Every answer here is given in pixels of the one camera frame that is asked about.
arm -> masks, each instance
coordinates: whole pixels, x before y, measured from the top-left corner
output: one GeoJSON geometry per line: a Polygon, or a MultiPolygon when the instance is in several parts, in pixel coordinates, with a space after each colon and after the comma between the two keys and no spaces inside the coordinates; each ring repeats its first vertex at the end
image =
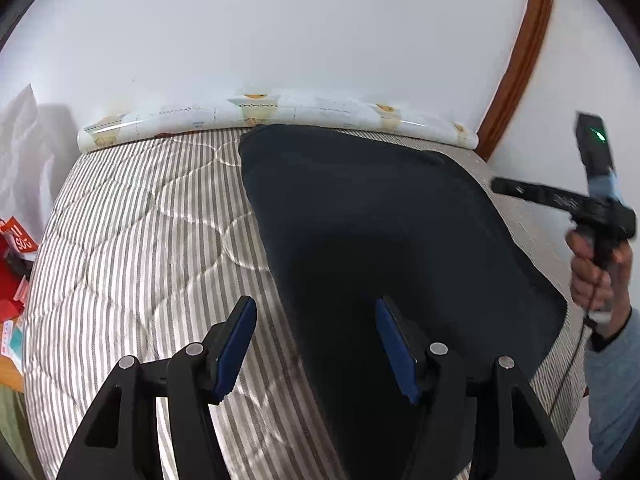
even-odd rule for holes
{"type": "Polygon", "coordinates": [[[591,263],[591,245],[576,232],[567,235],[574,252],[571,294],[586,310],[612,305],[611,323],[593,333],[584,355],[589,387],[589,438],[593,464],[607,470],[640,418],[640,312],[631,308],[628,285],[633,253],[624,242],[612,255],[611,275],[591,263]]]}
{"type": "Polygon", "coordinates": [[[584,373],[589,386],[589,439],[593,465],[606,471],[640,418],[640,312],[633,312],[620,334],[597,352],[588,343],[584,373]]]}

wooden floor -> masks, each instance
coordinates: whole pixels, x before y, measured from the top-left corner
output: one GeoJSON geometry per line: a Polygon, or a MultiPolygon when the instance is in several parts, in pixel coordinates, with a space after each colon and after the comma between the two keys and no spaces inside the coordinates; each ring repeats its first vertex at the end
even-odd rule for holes
{"type": "Polygon", "coordinates": [[[8,386],[17,392],[24,392],[24,382],[14,362],[8,357],[0,355],[0,384],[8,386]]]}

blue gripper pad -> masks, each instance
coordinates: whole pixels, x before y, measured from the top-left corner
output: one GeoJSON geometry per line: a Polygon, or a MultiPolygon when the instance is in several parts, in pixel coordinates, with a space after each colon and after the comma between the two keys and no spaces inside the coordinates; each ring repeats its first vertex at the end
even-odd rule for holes
{"type": "Polygon", "coordinates": [[[218,359],[218,374],[213,394],[222,400],[234,389],[257,321],[255,301],[249,298],[218,359]]]}
{"type": "Polygon", "coordinates": [[[620,186],[618,185],[618,178],[612,170],[609,170],[609,174],[607,175],[588,177],[587,184],[589,187],[589,196],[596,198],[613,198],[621,204],[624,204],[624,202],[622,202],[620,186]]]}
{"type": "Polygon", "coordinates": [[[400,391],[412,404],[417,404],[421,392],[415,377],[415,360],[385,300],[376,301],[376,328],[400,391]]]}

black cable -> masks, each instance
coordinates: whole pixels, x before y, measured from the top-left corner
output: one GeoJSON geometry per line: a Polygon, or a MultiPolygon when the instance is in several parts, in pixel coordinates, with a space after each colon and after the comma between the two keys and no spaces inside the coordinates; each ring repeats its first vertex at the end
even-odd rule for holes
{"type": "Polygon", "coordinates": [[[566,378],[569,376],[569,372],[571,368],[574,366],[575,358],[578,356],[578,352],[580,351],[580,345],[582,344],[582,336],[584,336],[584,329],[587,326],[587,320],[589,319],[589,312],[591,311],[591,304],[593,303],[593,299],[596,297],[596,292],[598,288],[602,285],[602,279],[604,278],[604,270],[600,274],[600,280],[598,281],[598,286],[593,287],[593,292],[591,293],[591,299],[589,300],[589,306],[587,308],[587,312],[584,313],[584,317],[582,318],[582,326],[580,327],[580,335],[578,336],[578,342],[575,344],[574,354],[569,361],[569,366],[567,367],[562,379],[560,381],[560,385],[558,386],[558,390],[556,391],[556,395],[554,397],[554,402],[551,403],[551,409],[549,410],[549,418],[554,414],[554,408],[558,403],[558,399],[560,398],[560,392],[562,391],[562,387],[564,386],[564,382],[566,378]]]}

mattress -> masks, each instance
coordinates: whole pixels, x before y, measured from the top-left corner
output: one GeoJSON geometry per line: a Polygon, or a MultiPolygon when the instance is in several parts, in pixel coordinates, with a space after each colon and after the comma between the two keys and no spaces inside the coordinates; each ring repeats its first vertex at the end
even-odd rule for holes
{"type": "MultiPolygon", "coordinates": [[[[171,356],[226,319],[242,294],[257,302],[257,328],[235,389],[211,410],[232,478],[344,478],[242,187],[238,142],[244,131],[115,146],[81,156],[68,176],[26,307],[26,402],[49,479],[121,356],[141,362],[171,356]]],[[[344,133],[452,158],[487,192],[514,241],[568,301],[561,333],[531,381],[548,410],[581,325],[569,303],[567,265],[515,200],[491,193],[491,173],[475,153],[427,140],[344,133]]],[[[552,416],[561,437],[583,391],[580,357],[552,416]]],[[[158,400],[158,434],[164,476],[177,479],[164,399],[158,400]]]]}

